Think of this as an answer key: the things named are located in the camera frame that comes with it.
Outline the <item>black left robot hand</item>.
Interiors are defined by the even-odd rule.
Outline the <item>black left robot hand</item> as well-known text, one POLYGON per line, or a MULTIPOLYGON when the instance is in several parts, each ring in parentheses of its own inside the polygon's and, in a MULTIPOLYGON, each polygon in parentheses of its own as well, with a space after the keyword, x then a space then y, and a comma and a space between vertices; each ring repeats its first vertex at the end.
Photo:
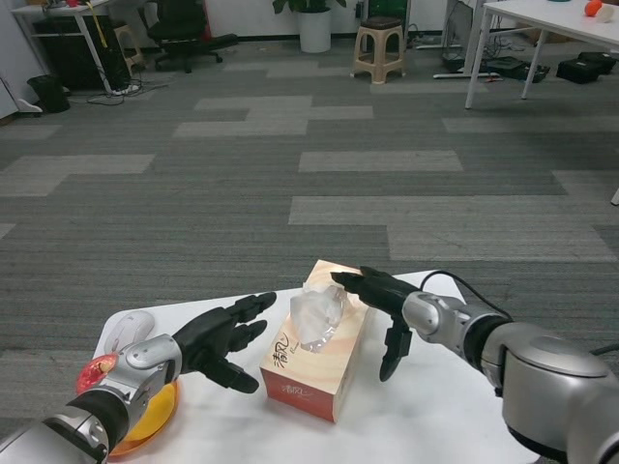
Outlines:
POLYGON ((199 372, 221 387, 255 392, 258 381, 226 356, 246 349, 264 333, 267 322, 258 316, 276 300, 274 292, 249 295, 192 319, 172 336, 182 353, 180 373, 199 372))

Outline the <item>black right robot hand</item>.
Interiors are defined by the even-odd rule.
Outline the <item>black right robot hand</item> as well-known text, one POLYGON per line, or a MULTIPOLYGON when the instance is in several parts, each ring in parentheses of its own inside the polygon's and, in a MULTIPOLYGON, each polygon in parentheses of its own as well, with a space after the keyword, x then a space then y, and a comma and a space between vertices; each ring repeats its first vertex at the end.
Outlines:
POLYGON ((391 317, 393 325, 386 331, 387 351, 379 370, 381 382, 388 381, 400 361, 409 354, 412 332, 402 315, 407 297, 419 288, 388 273, 362 266, 359 274, 331 272, 331 278, 349 294, 355 294, 367 306, 381 310, 391 317))

